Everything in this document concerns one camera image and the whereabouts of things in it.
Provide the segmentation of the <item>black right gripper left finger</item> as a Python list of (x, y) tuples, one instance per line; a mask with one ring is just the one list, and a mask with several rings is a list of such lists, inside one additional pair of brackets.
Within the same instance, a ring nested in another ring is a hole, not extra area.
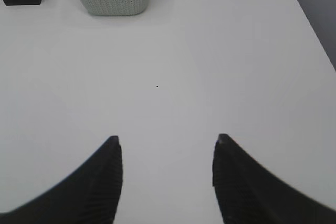
[(1, 223), (113, 223), (122, 186), (122, 148), (111, 136), (59, 184), (2, 213)]

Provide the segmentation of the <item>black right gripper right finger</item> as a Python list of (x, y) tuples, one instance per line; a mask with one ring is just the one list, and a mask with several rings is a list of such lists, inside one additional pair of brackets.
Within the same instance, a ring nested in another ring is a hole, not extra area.
[(335, 210), (273, 175), (227, 134), (218, 136), (212, 170), (224, 223), (335, 223)]

